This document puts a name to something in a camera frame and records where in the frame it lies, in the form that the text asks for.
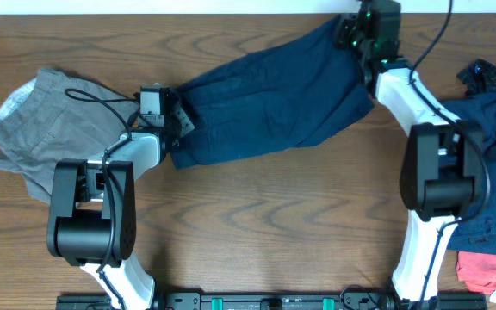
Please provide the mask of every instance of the wire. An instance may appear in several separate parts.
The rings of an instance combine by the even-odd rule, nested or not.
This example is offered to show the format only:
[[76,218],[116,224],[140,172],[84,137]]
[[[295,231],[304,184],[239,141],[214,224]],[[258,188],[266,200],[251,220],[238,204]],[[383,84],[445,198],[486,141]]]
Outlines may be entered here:
[[[82,96],[87,96],[90,100],[74,96],[71,94],[72,92],[78,93]],[[99,277],[106,284],[106,286],[108,287],[110,292],[118,299],[118,302],[120,303],[121,310],[126,310],[126,305],[124,303],[123,298],[120,296],[118,291],[116,291],[116,289],[112,286],[109,279],[106,277],[103,269],[104,269],[104,267],[106,267],[107,264],[109,264],[110,258],[112,257],[112,249],[113,249],[113,245],[115,242],[115,236],[116,236],[116,205],[115,205],[114,192],[112,190],[112,183],[111,183],[110,176],[109,176],[107,161],[113,152],[115,152],[119,148],[123,147],[125,144],[127,144],[129,141],[132,140],[131,128],[127,125],[126,121],[124,121],[124,119],[121,117],[121,115],[118,112],[116,112],[115,109],[113,109],[111,106],[108,105],[108,102],[132,101],[132,99],[103,100],[103,99],[96,97],[96,96],[93,96],[90,93],[87,93],[83,90],[77,90],[77,89],[66,89],[65,94],[68,97],[75,99],[75,100],[78,100],[78,101],[81,101],[81,102],[98,102],[98,103],[102,104],[105,108],[107,108],[110,112],[112,112],[118,118],[118,120],[120,120],[121,124],[124,126],[124,128],[126,129],[126,132],[127,132],[127,137],[125,139],[122,139],[120,142],[114,144],[110,148],[106,149],[104,151],[104,155],[102,155],[102,159],[101,159],[102,178],[104,180],[104,188],[107,191],[108,205],[110,208],[110,237],[108,238],[108,246],[107,246],[105,256],[104,256],[101,264],[99,265],[99,268],[97,268],[97,270],[96,270],[96,273],[99,274]]]
[[101,271],[99,273],[99,278],[104,282],[104,284],[107,286],[108,290],[116,296],[118,299],[118,303],[120,304],[120,309],[121,310],[126,310],[126,303],[124,302],[124,298],[120,296],[120,293],[116,290],[116,288],[110,283],[109,279],[107,278],[106,274],[104,271]]
[[[340,293],[340,301],[341,301],[342,303],[344,303],[344,307],[346,307],[348,310],[355,310],[355,309],[353,309],[352,307],[350,307],[350,306],[346,305],[346,304],[345,304],[345,302],[344,302],[344,293],[345,293],[348,289],[350,289],[350,288],[362,288],[362,289],[365,289],[365,287],[363,287],[363,286],[361,286],[361,285],[359,285],[359,284],[351,284],[351,285],[348,285],[347,287],[345,287],[345,288],[342,290],[342,293]],[[376,302],[376,301],[375,301],[375,299],[374,299],[374,298],[372,298],[372,296],[370,295],[370,293],[369,293],[369,292],[365,292],[365,293],[367,293],[367,296],[369,297],[370,301],[372,301],[372,302],[375,304],[375,307],[374,307],[374,308],[371,308],[370,310],[374,310],[374,309],[378,308],[378,302]]]
[[417,95],[422,99],[422,101],[424,101],[426,103],[426,105],[428,107],[430,107],[430,109],[437,116],[441,117],[449,125],[451,125],[453,127],[453,129],[455,129],[456,133],[460,134],[472,146],[472,149],[474,150],[476,156],[480,160],[481,168],[483,169],[483,176],[485,178],[486,190],[485,190],[485,193],[483,195],[483,200],[481,201],[481,206],[478,208],[478,210],[474,214],[471,214],[468,217],[461,218],[459,220],[453,220],[451,222],[444,223],[437,231],[436,245],[434,246],[434,251],[432,252],[432,255],[431,255],[431,261],[430,261],[430,265],[428,267],[428,272],[425,275],[425,281],[424,281],[424,286],[422,288],[422,293],[420,295],[420,300],[418,301],[418,304],[416,304],[416,305],[418,305],[418,307],[421,307],[422,303],[424,301],[426,289],[428,287],[428,281],[430,281],[431,271],[433,269],[433,265],[434,265],[435,260],[436,260],[437,251],[439,248],[439,243],[441,241],[441,238],[443,236],[443,232],[445,231],[445,228],[447,228],[448,226],[455,225],[455,224],[467,222],[467,221],[473,220],[476,217],[478,217],[483,212],[483,210],[485,210],[487,208],[487,204],[489,203],[489,196],[491,195],[491,180],[489,177],[489,169],[487,168],[487,163],[486,163],[486,160],[483,156],[483,152],[481,151],[481,148],[478,146],[478,144],[476,143],[474,138],[472,138],[464,128],[462,128],[461,126],[456,124],[449,117],[445,116],[438,107],[434,106],[422,94],[422,92],[419,90],[419,88],[415,84],[416,80],[413,78],[414,72],[416,71],[417,67],[420,65],[420,63],[424,60],[424,58],[430,53],[430,51],[434,48],[434,46],[441,39],[443,33],[445,32],[445,29],[449,25],[449,21],[450,21],[452,12],[453,12],[453,0],[449,0],[449,11],[447,13],[447,16],[445,17],[445,22],[443,23],[443,26],[442,26],[441,30],[439,31],[439,33],[437,34],[436,38],[433,40],[433,42],[430,44],[430,46],[428,46],[428,48],[425,50],[425,52],[422,54],[422,56],[420,56],[420,58],[416,61],[416,63],[412,67],[411,71],[409,72],[409,81],[410,81],[409,83],[412,86],[412,88],[414,89],[414,91],[417,93]]

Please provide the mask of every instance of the wood grain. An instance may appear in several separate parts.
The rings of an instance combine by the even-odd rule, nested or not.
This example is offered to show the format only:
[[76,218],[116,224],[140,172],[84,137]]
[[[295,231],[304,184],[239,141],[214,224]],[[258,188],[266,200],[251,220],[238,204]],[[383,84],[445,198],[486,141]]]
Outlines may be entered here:
[[[300,37],[331,15],[0,16],[0,104],[38,69],[76,71],[124,94],[177,86]],[[404,15],[402,52],[415,60],[442,15]],[[440,98],[463,96],[456,73],[496,65],[496,15],[454,15],[419,71]],[[321,146],[175,170],[167,159],[136,183],[142,265],[167,287],[320,291],[382,287],[397,264],[406,210],[398,175],[406,137],[376,108]],[[100,292],[45,243],[48,207],[0,171],[0,309],[49,309],[57,295]],[[441,289],[457,281],[456,254]]]

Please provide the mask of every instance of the gray shorts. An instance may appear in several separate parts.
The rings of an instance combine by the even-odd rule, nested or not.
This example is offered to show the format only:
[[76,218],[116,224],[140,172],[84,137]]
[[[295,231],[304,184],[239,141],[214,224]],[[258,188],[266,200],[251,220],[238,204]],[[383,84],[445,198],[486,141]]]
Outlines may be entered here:
[[[124,98],[98,84],[41,69],[34,81],[13,93],[0,108],[0,170],[22,174],[28,194],[47,203],[60,159],[102,152],[125,131],[100,103],[71,99],[65,95],[67,88],[103,100]],[[130,124],[139,109],[136,102],[109,105]]]

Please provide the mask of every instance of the green connector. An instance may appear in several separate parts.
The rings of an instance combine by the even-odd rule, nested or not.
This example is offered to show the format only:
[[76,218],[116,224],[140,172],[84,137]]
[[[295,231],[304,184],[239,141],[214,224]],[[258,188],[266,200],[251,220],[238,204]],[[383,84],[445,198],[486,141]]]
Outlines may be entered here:
[[223,300],[221,298],[212,299],[212,310],[223,310]]
[[323,299],[323,310],[334,310],[334,299],[324,298]]

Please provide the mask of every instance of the clothing pile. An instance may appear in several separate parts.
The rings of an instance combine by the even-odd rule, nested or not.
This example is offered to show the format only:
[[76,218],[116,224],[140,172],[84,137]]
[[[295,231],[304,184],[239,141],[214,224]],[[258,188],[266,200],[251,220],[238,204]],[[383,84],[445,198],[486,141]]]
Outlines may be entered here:
[[[334,47],[339,22],[340,17],[334,18],[298,40],[251,53],[181,86],[195,130],[171,150],[174,165],[218,164],[316,146],[363,118],[373,103],[360,83],[357,62]],[[488,209],[456,229],[449,249],[461,251],[459,278],[471,290],[490,294],[496,289],[496,67],[478,59],[458,77],[468,86],[467,97],[443,105],[483,127],[492,188]],[[102,105],[71,99],[64,93],[67,88],[122,100],[110,106],[129,125],[139,109],[138,103],[101,85],[51,69],[40,70],[5,101],[0,108],[0,170],[20,173],[28,193],[47,203],[60,159],[102,152],[123,131]]]

